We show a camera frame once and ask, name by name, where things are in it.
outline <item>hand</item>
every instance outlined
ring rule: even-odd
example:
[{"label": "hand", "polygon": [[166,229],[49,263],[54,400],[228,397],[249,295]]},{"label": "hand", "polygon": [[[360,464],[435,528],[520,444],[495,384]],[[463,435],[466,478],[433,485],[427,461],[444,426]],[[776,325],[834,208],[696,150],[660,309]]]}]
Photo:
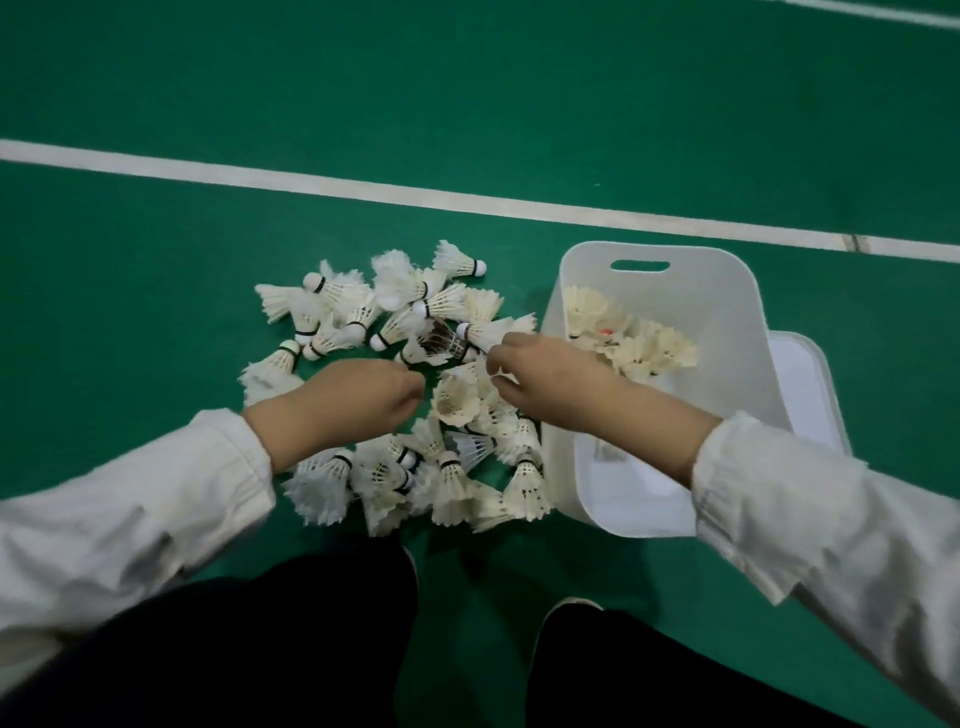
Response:
[{"label": "hand", "polygon": [[396,431],[423,400],[424,386],[422,374],[393,361],[342,359],[243,417],[280,473],[322,449]]},{"label": "hand", "polygon": [[508,333],[492,347],[487,371],[495,375],[501,369],[519,382],[493,377],[504,400],[538,420],[591,434],[604,409],[617,402],[618,390],[630,384],[605,357],[538,334]]}]

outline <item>white plastic basket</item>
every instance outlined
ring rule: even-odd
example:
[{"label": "white plastic basket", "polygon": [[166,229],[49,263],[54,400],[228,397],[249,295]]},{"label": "white plastic basket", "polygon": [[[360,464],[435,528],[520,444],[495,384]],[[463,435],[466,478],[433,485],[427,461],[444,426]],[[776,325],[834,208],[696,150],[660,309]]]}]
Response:
[{"label": "white plastic basket", "polygon": [[[615,270],[618,261],[665,270]],[[697,367],[658,386],[721,417],[739,410],[792,429],[768,342],[756,279],[715,248],[588,242],[567,251],[542,332],[566,338],[563,291],[588,286],[628,311],[679,329],[700,349]],[[542,429],[544,474],[559,510],[621,536],[693,533],[689,492],[670,478],[584,434]]]}]

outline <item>right hand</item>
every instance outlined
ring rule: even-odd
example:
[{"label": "right hand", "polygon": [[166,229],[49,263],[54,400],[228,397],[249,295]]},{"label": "right hand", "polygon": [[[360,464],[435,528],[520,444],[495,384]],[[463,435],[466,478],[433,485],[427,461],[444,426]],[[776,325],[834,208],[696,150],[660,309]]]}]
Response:
[{"label": "right hand", "polygon": [[[519,384],[493,376],[500,370]],[[590,434],[597,434],[617,393],[631,386],[603,356],[539,334],[508,333],[490,349],[487,371],[500,396],[524,414]]]}]

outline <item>leg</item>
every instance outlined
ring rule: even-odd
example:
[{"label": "leg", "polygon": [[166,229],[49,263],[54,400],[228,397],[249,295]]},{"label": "leg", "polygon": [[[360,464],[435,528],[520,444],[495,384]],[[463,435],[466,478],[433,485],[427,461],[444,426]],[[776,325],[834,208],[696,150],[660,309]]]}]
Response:
[{"label": "leg", "polygon": [[190,584],[65,651],[0,703],[0,724],[316,720],[362,705],[370,725],[391,725],[416,608],[406,552],[380,540],[301,556],[249,582]]},{"label": "leg", "polygon": [[543,623],[527,686],[527,726],[769,722],[771,707],[800,725],[852,726],[662,635],[622,612],[589,604],[556,608]]}]

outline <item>white sleeve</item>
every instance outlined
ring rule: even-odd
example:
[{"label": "white sleeve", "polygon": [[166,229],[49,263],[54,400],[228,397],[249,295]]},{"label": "white sleeve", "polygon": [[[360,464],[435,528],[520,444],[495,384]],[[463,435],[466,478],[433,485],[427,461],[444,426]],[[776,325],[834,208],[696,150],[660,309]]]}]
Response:
[{"label": "white sleeve", "polygon": [[0,673],[202,566],[275,502],[269,456],[228,410],[0,502]]},{"label": "white sleeve", "polygon": [[740,413],[693,472],[698,536],[774,604],[794,594],[960,724],[960,502]]}]

